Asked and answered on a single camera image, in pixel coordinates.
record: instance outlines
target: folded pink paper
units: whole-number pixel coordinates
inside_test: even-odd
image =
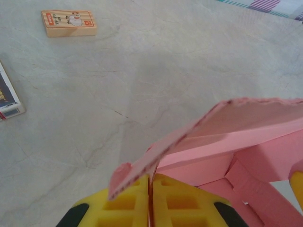
[[[302,99],[222,101],[197,121],[154,143],[135,163],[122,164],[111,177],[108,198],[114,199],[146,173],[151,179],[159,172],[200,187],[226,179],[240,197],[256,199],[252,202],[252,212],[258,214],[264,226],[283,226],[284,222],[277,223],[281,221],[277,212],[292,213],[292,222],[285,222],[291,225],[286,226],[299,223],[303,226],[302,216],[269,185],[271,181],[288,179],[292,171],[303,169],[302,136]],[[241,176],[247,178],[245,187],[234,183],[239,182],[236,179]],[[245,192],[243,188],[247,186],[252,188]],[[273,200],[258,197],[261,189],[279,200],[272,212],[261,209],[274,204]]]

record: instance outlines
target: wooden block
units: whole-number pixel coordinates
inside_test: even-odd
[[[95,35],[97,25],[90,11],[43,10],[48,37]]]

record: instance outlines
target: pink paper structure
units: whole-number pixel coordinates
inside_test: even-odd
[[[251,227],[302,227],[303,216],[269,184],[303,170],[302,138],[303,99],[223,101],[122,164],[108,198],[157,172],[229,199]]]

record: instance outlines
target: marble surface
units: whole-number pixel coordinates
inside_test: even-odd
[[[214,0],[0,0],[0,59],[27,108],[0,122],[0,226],[53,227],[111,172],[222,99],[303,96],[303,25]],[[48,38],[40,11],[91,10]]]

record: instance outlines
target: toy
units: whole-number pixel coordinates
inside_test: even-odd
[[[97,25],[90,11],[44,10],[41,15],[48,37],[97,34]]]
[[[303,99],[223,101],[122,164],[108,199],[148,174],[151,227],[302,227],[303,216],[270,184],[290,179],[302,207],[302,138]]]
[[[148,175],[107,201],[108,190],[88,196],[73,205],[57,227],[143,227],[148,225]]]
[[[148,175],[113,201],[102,190],[77,202],[57,227],[247,227],[230,203],[165,175],[156,174],[149,204]]]

